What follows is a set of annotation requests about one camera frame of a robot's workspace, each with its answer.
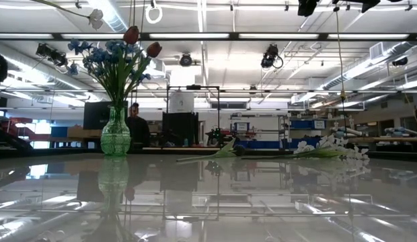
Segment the flower bouquet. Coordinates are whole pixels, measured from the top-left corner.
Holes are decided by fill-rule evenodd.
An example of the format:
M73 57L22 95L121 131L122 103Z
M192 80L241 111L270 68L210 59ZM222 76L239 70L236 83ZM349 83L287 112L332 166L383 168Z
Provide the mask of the flower bouquet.
M96 79L106 90L112 101L110 121L104 127L101 136L101 148L107 155L126 155L130 147L130 132L125 118L125 101L128 94L139 83L150 78L144 75L147 65L162 50L158 42L152 43L144 54L137 45L138 27L133 26L123 36L123 40L111 40L106 49L93 47L86 41L72 40L69 50L83 55L83 65L87 73Z

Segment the ceiling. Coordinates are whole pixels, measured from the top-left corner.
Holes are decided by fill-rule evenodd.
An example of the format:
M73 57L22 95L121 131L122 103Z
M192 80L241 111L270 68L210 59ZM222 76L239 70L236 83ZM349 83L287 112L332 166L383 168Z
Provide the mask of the ceiling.
M74 1L52 1L60 6L82 15L89 15L92 7L88 1L80 1L81 9L74 7ZM233 0L234 11L230 11L229 0L205 0L204 7L206 17L202 17L198 23L198 0L185 1L156 1L162 8L163 17L160 22L150 24L145 16L142 16L142 5L150 5L150 1L137 1L135 9L135 25L142 32L331 32L337 30L336 14L332 11L330 1L322 0L317 11L308 18L297 15L298 1L256 1L256 0ZM128 23L130 19L130 1L115 1L117 14ZM290 5L289 11L285 11L285 4ZM352 5L350 11L341 9L338 12L339 30L341 32L362 33L404 33L417 32L417 1L411 1L414 8L405 11L408 2L391 3L382 1L377 7L364 14L359 12L361 5ZM150 16L157 17L156 11L151 11ZM0 0L0 32L27 32L27 33L101 33L112 32L108 24L104 24L98 31L88 25L87 19L61 10L51 9L45 5L33 1L24 0ZM73 52L67 48L67 42L44 41L49 46L67 53L69 60L77 60ZM51 77L63 75L52 69L52 65L46 60L40 60L35 55L39 42L36 41L0 41L0 46L6 46L15 51L19 56L30 57L34 63L41 61L50 67ZM200 41L163 41L163 46L158 59L164 61L166 70L180 68L178 57L184 52L189 52L191 57L198 61L202 60L202 44ZM342 64L344 67L358 59L368 55L369 48L377 42L341 42ZM284 65L274 72L265 73L260 67L262 54L269 44L277 44L282 52ZM206 41L203 44L206 49L205 65L207 66L208 85L218 85L223 89L248 89L250 85L257 85L258 89L317 89L327 77L340 73L340 58L337 42L289 42L289 41ZM409 55L411 67L417 65L417 50ZM358 89L365 85L384 78L388 75L387 65L378 65L362 75L354 77L356 85L348 85L348 89ZM390 73L401 71L403 67L389 68ZM83 72L77 76L68 77L72 80L68 83L79 85L84 89L100 89L101 86ZM165 88L164 78L153 79L141 89ZM196 83L203 84L201 72L196 76ZM8 87L19 88L12 84ZM150 93L141 94L147 97ZM277 94L271 97L289 96L293 93Z

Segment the reflective tabletop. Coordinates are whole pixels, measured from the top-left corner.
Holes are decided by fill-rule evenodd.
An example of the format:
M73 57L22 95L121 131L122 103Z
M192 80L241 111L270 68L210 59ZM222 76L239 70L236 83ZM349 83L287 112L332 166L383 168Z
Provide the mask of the reflective tabletop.
M416 162L188 157L3 159L0 241L417 241Z

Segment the man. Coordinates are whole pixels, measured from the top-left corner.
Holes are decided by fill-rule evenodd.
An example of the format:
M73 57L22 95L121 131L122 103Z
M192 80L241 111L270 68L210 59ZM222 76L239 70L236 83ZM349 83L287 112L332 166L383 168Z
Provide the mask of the man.
M130 136L132 138L132 143L137 144L138 147L148 147L150 145L150 132L149 125L147 121L143 118L138 117L139 114L139 104L133 103L129 108L130 116L126 120L130 130Z

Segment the white flower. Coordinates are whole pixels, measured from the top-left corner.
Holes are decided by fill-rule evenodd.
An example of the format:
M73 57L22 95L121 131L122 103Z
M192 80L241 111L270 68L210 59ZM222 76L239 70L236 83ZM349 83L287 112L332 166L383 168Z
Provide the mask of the white flower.
M102 17L104 14L99 9L94 9L92 13L89 15L89 25L92 25L92 28L95 30L99 30L99 28L102 26L103 21Z

